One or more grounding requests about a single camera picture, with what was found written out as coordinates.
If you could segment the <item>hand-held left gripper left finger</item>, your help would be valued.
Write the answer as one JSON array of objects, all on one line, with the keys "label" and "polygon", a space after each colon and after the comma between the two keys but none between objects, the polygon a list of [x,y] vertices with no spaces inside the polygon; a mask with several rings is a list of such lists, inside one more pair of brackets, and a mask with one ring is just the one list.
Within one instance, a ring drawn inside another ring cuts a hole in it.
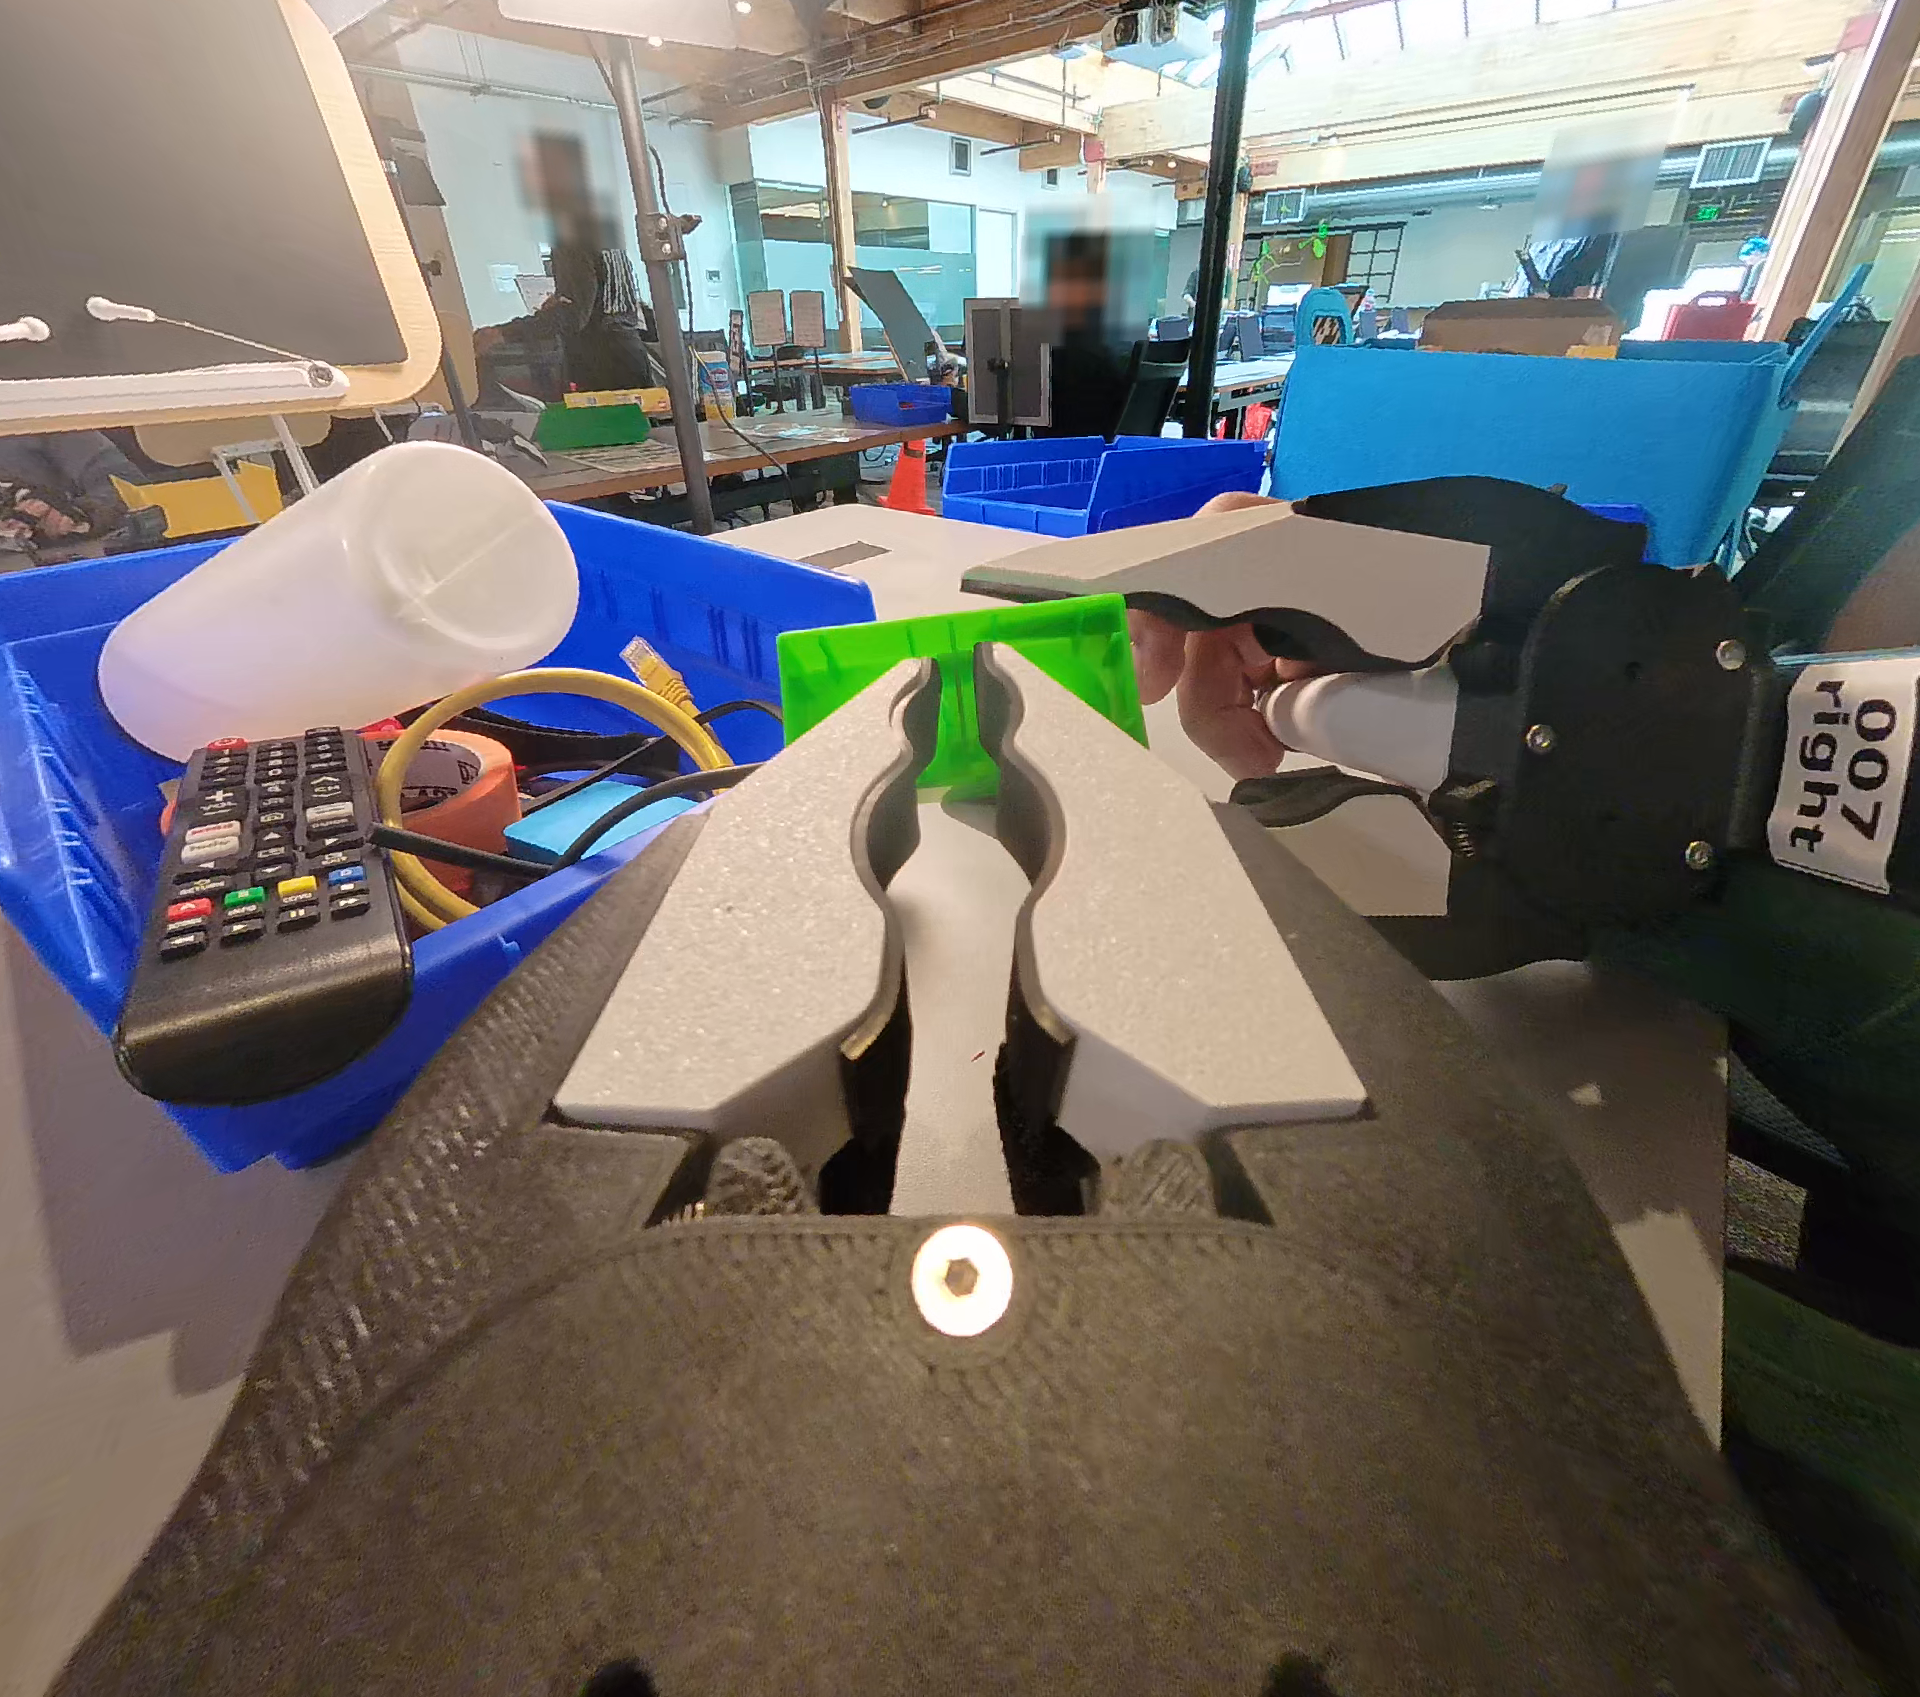
[{"label": "hand-held left gripper left finger", "polygon": [[935,661],[906,659],[708,805],[562,1120],[773,1138],[823,1205],[892,1205],[913,1031],[890,888],[940,718]]}]

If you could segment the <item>yellow plastic bin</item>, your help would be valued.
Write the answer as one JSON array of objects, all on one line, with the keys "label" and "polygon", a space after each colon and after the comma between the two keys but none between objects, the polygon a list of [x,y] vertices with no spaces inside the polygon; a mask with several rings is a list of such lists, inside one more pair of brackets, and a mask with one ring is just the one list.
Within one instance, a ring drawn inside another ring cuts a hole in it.
[{"label": "yellow plastic bin", "polygon": [[166,542],[247,532],[283,511],[280,478],[262,461],[242,461],[231,478],[209,470],[159,484],[126,478],[114,478],[113,484],[126,506],[159,509],[164,515]]}]

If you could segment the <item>black remote control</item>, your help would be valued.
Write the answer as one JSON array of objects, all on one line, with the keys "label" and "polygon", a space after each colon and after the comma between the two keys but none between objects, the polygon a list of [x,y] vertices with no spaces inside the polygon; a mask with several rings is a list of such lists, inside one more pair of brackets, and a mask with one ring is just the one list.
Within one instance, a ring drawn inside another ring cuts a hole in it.
[{"label": "black remote control", "polygon": [[354,730],[190,755],[114,1031],[132,1086],[171,1105],[264,1103],[398,1027],[414,948],[374,821],[374,752]]}]

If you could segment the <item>green plastic block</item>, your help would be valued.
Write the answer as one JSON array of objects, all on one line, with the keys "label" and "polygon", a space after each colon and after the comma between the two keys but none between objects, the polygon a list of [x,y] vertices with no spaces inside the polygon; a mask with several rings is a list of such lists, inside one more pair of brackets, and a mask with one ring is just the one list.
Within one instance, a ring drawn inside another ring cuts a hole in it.
[{"label": "green plastic block", "polygon": [[784,632],[778,664],[785,738],[799,742],[813,726],[827,723],[895,666],[932,659],[942,676],[942,706],[921,786],[990,800],[999,774],[978,731],[975,649],[981,644],[1018,649],[1140,745],[1148,743],[1136,645],[1119,595],[997,601],[911,620]]}]

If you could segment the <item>blue plastic bin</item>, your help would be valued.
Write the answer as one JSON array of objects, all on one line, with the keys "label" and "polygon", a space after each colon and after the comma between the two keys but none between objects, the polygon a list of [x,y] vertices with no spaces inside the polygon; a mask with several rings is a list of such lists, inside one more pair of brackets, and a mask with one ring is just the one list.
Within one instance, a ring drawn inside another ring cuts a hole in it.
[{"label": "blue plastic bin", "polygon": [[[696,537],[601,511],[551,506],[581,571],[581,606],[551,654],[624,675],[639,637],[686,676],[699,706],[780,699],[778,637],[878,618],[871,585],[761,554],[746,532]],[[159,886],[163,783],[176,764],[108,718],[97,683],[108,630],[214,556],[209,547],[87,559],[3,582],[4,914],[102,1033],[114,1031]],[[383,1120],[424,1065],[526,955],[636,855],[574,867],[553,893],[515,893],[414,952],[395,1033],[323,1084],[261,1105],[166,1113],[209,1163],[266,1158],[302,1170]]]},{"label": "blue plastic bin", "polygon": [[954,442],[942,516],[1055,537],[1088,535],[1109,451],[1097,437]]},{"label": "blue plastic bin", "polygon": [[1086,535],[1191,518],[1229,492],[1258,496],[1269,456],[1264,439],[1123,437],[1098,456]]}]

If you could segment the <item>person's right hand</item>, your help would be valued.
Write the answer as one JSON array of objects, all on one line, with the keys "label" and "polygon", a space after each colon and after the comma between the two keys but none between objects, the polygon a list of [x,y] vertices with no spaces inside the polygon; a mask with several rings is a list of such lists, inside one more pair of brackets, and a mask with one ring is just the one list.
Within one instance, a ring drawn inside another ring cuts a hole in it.
[{"label": "person's right hand", "polygon": [[1233,781],[1279,774],[1286,749],[1265,723],[1262,700],[1286,683],[1320,676],[1315,666],[1269,654],[1252,626],[1188,632],[1148,609],[1128,614],[1141,702],[1174,697],[1190,742]]}]

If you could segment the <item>grey computer monitor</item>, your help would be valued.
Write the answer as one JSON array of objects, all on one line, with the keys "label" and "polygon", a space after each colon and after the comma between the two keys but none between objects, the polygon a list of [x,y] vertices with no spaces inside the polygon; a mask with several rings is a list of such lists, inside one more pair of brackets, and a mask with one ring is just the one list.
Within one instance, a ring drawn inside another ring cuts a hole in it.
[{"label": "grey computer monitor", "polygon": [[964,342],[976,430],[1050,430],[1050,349],[1059,318],[1012,298],[968,298]]}]

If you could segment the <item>cardboard box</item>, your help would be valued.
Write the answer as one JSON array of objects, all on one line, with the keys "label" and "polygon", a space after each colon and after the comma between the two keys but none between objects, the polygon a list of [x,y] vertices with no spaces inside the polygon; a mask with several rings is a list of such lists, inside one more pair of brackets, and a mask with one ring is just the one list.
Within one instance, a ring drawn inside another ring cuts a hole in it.
[{"label": "cardboard box", "polygon": [[1616,356],[1625,323],[1601,298],[1487,298],[1434,306],[1418,349],[1534,360]]}]

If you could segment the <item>black board with wooden frame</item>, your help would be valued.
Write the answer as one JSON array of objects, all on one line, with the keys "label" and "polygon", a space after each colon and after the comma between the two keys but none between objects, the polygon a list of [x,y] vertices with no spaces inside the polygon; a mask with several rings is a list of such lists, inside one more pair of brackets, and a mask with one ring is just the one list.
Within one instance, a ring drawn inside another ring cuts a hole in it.
[{"label": "black board with wooden frame", "polygon": [[304,0],[3,0],[4,435],[341,415],[443,361]]}]

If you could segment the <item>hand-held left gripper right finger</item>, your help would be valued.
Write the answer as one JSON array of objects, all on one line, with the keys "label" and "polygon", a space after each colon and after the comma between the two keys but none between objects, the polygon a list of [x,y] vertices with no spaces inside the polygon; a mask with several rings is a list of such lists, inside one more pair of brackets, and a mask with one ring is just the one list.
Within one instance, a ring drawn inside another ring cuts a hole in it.
[{"label": "hand-held left gripper right finger", "polygon": [[1228,812],[1007,644],[975,652],[995,835],[1028,893],[994,1074],[1018,1205],[1145,1146],[1365,1117]]}]

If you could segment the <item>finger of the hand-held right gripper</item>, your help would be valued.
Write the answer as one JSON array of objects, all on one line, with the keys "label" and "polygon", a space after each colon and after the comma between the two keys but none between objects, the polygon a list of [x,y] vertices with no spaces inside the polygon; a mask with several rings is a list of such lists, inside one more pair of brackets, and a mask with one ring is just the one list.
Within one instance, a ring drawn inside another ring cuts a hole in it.
[{"label": "finger of the hand-held right gripper", "polygon": [[1086,537],[1045,537],[968,568],[971,595],[1119,597],[1178,628],[1248,626],[1324,671],[1412,671],[1484,618],[1492,552],[1305,509],[1207,511]]},{"label": "finger of the hand-held right gripper", "polygon": [[1257,697],[1265,730],[1320,768],[1233,786],[1233,805],[1271,829],[1329,819],[1360,799],[1401,799],[1429,829],[1431,797],[1453,774],[1460,683],[1453,675],[1329,675],[1272,685]]}]

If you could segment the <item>blue fabric crate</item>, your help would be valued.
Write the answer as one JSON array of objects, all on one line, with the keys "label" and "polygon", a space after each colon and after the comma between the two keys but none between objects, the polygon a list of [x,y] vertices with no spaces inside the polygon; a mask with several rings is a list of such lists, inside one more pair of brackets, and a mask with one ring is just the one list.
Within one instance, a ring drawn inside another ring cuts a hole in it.
[{"label": "blue fabric crate", "polygon": [[1649,559],[1706,564],[1799,401],[1781,342],[1623,342],[1611,360],[1314,348],[1286,379],[1271,492],[1484,477],[1639,509]]}]

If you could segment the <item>orange tape roll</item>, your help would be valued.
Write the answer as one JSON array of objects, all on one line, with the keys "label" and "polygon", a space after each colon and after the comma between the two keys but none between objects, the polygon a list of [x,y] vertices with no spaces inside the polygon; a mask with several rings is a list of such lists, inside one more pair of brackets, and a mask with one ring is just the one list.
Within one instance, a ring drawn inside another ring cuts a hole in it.
[{"label": "orange tape roll", "polygon": [[520,817],[512,752],[481,733],[436,733],[412,755],[402,780],[403,829],[491,855],[507,854],[507,831]]}]

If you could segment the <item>light blue flat block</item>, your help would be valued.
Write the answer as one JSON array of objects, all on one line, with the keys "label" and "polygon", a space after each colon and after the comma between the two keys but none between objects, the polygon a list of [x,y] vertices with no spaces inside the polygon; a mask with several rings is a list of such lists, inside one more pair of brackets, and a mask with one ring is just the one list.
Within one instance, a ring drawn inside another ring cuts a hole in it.
[{"label": "light blue flat block", "polygon": [[[610,776],[610,780],[588,785],[588,788],[577,795],[541,805],[541,811],[529,811],[520,819],[507,826],[503,843],[498,850],[519,862],[553,866],[584,831],[601,821],[608,812],[617,811],[617,805],[636,797],[641,788],[643,785],[639,783],[612,780]],[[670,823],[689,811],[694,811],[698,804],[698,797],[665,797],[656,804],[643,805],[639,812],[627,814],[618,823],[610,823],[594,842],[588,855],[618,852],[663,823]]]}]

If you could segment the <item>black vertical pole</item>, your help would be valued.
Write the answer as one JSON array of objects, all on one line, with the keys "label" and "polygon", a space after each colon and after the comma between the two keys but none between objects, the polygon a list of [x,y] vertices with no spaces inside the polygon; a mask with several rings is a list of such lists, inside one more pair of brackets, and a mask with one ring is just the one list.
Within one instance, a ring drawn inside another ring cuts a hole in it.
[{"label": "black vertical pole", "polygon": [[1248,53],[1260,0],[1226,0],[1222,57],[1214,86],[1209,188],[1198,263],[1198,299],[1193,313],[1188,384],[1181,396],[1183,434],[1207,437],[1212,430],[1215,363],[1233,267],[1236,175],[1240,172]]}]

